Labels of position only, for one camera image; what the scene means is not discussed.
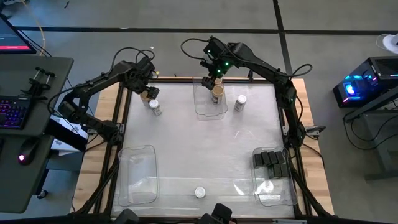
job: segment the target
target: wooden table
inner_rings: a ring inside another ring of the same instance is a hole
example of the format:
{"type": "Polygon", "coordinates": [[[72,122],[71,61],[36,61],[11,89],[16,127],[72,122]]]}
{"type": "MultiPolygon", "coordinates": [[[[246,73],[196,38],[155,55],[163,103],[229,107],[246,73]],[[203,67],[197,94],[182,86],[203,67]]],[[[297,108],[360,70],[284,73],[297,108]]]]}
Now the wooden table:
{"type": "MultiPolygon", "coordinates": [[[[308,102],[307,91],[305,89],[305,83],[303,79],[295,78],[293,79],[294,86],[297,89],[297,95],[302,100],[303,103],[303,116],[302,123],[305,126],[312,126],[312,114],[310,109],[310,104],[308,102]]],[[[109,88],[101,91],[98,105],[95,111],[95,117],[101,120],[112,120],[113,110],[116,102],[116,93],[118,92],[118,84],[110,86],[109,88]]],[[[127,91],[125,90],[122,97],[121,109],[119,110],[119,120],[121,122],[121,118],[123,115],[124,102],[127,91]]],[[[297,111],[300,112],[300,105],[296,102],[297,111]]],[[[91,142],[88,147],[94,146],[102,141],[101,138],[96,138],[93,142],[91,142]]],[[[317,151],[319,151],[319,145],[316,140],[312,140],[310,138],[305,138],[304,143],[317,151]]],[[[105,154],[106,145],[103,144],[92,150],[88,151],[85,154],[83,163],[81,165],[81,171],[78,179],[78,183],[75,190],[75,196],[73,199],[73,204],[75,208],[78,210],[83,206],[83,204],[88,200],[91,194],[94,192],[95,188],[98,186],[98,182],[100,181],[101,169],[103,166],[104,154],[105,154]]],[[[113,149],[113,153],[110,160],[110,165],[113,161],[114,154],[116,151],[116,147],[113,149]]],[[[330,194],[328,183],[326,181],[325,170],[323,169],[322,160],[320,157],[315,154],[311,149],[302,146],[301,154],[303,160],[303,166],[305,171],[305,176],[307,180],[308,188],[311,190],[312,194],[317,198],[317,200],[322,204],[323,208],[329,213],[333,214],[333,206],[331,204],[330,194]]],[[[108,187],[104,190],[103,200],[101,211],[105,208],[106,200],[108,198],[108,187]]],[[[297,186],[297,195],[299,207],[303,213],[304,204],[301,190],[299,190],[297,186]]]]}

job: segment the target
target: stack of black blocks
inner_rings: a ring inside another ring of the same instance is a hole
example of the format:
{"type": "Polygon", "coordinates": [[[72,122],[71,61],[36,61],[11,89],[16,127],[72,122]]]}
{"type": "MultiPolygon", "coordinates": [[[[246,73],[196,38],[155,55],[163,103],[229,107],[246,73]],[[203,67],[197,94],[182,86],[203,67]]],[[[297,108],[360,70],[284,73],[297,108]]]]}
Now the stack of black blocks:
{"type": "Polygon", "coordinates": [[[257,153],[253,155],[254,168],[267,167],[270,179],[289,177],[289,170],[285,157],[281,151],[257,153]]]}

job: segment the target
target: monitor screen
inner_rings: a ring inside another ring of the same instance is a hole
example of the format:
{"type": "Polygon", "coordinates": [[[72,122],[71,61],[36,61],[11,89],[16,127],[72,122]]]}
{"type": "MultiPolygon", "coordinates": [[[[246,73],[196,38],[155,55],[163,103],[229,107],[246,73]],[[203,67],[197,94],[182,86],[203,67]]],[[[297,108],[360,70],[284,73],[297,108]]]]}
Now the monitor screen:
{"type": "Polygon", "coordinates": [[[35,54],[36,50],[0,16],[0,54],[35,54]]]}

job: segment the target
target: mouse with red light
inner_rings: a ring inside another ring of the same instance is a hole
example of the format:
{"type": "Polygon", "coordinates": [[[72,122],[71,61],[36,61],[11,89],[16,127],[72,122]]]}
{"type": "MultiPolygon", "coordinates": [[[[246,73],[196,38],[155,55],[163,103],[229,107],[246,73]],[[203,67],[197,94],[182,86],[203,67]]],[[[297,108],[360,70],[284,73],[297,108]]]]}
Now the mouse with red light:
{"type": "Polygon", "coordinates": [[[33,161],[39,143],[40,139],[38,137],[30,137],[22,143],[18,154],[19,164],[25,166],[33,161]]]}

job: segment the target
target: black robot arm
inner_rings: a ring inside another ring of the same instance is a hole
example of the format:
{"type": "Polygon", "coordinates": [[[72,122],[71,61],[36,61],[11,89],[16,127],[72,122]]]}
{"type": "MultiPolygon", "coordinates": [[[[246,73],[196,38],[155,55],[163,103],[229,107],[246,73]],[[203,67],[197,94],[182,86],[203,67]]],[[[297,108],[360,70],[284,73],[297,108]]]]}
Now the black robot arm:
{"type": "Polygon", "coordinates": [[[289,124],[289,132],[284,139],[287,147],[300,147],[305,137],[305,128],[299,121],[295,107],[296,89],[290,76],[257,58],[253,51],[243,43],[222,43],[215,37],[210,37],[208,45],[203,50],[204,58],[200,65],[209,70],[209,77],[203,77],[202,85],[212,90],[215,79],[221,78],[232,66],[245,67],[270,81],[275,86],[276,102],[282,108],[289,124]]]}
{"type": "Polygon", "coordinates": [[[147,56],[143,57],[138,63],[121,61],[109,72],[102,73],[84,84],[73,87],[72,92],[63,98],[58,111],[69,122],[81,124],[82,130],[93,129],[104,141],[116,144],[121,137],[119,126],[112,121],[101,121],[87,113],[91,96],[117,82],[121,82],[134,93],[140,94],[147,91],[148,98],[156,99],[159,89],[147,86],[154,69],[151,59],[147,56]],[[79,98],[78,105],[73,102],[77,98],[79,98]]]}

